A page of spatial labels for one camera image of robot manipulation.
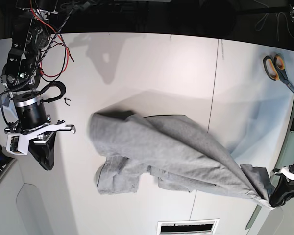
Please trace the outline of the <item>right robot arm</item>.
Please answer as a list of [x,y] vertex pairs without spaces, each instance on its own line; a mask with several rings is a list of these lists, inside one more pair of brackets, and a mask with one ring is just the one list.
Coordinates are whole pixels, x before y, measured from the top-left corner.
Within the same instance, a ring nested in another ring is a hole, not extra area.
[[55,0],[19,0],[16,7],[23,11],[12,32],[12,46],[0,77],[5,89],[0,94],[0,114],[9,110],[16,121],[7,122],[6,151],[13,155],[31,154],[46,171],[54,167],[54,146],[58,132],[75,132],[65,121],[51,122],[45,104],[60,100],[66,86],[58,79],[46,80],[42,63],[61,28],[50,25],[48,16],[56,13]]

